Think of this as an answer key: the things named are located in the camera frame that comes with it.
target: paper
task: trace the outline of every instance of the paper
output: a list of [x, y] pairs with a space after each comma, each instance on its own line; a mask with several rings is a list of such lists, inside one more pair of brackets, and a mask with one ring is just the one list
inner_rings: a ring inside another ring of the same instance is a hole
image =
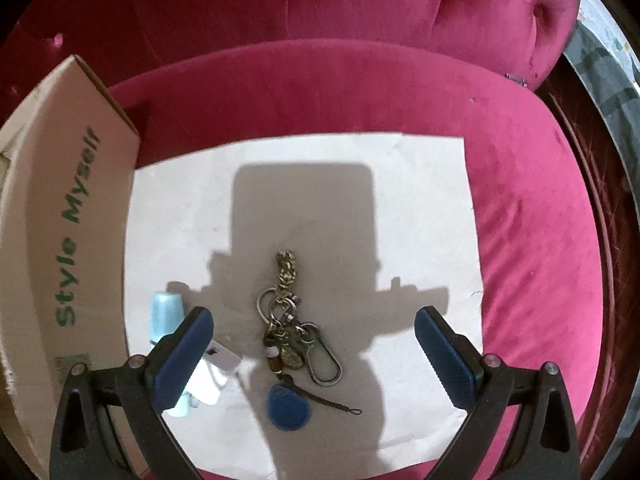
[[[258, 294], [295, 251], [300, 319], [344, 365], [339, 384], [299, 386], [361, 408], [312, 403], [284, 433], [266, 418], [276, 383], [262, 356]], [[242, 142], [136, 173], [126, 245], [130, 350], [147, 349], [153, 291], [206, 306], [242, 357], [215, 406], [167, 423], [199, 468], [239, 480], [368, 478], [432, 460], [465, 413], [415, 340], [434, 304], [481, 351], [482, 281], [463, 139], [340, 134]]]

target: screw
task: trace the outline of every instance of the screw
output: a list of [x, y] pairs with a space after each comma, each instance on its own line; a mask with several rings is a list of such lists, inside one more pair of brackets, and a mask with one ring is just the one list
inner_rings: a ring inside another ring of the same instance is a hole
[[80, 375], [84, 372], [86, 366], [83, 363], [76, 363], [71, 368], [71, 375]]
[[496, 354], [487, 354], [484, 356], [484, 363], [489, 368], [497, 368], [502, 364], [502, 361]]
[[129, 364], [129, 368], [140, 368], [145, 363], [146, 358], [142, 354], [132, 355], [127, 363]]
[[556, 363], [548, 362], [545, 363], [545, 370], [551, 375], [558, 375], [560, 368], [558, 368], [558, 365]]

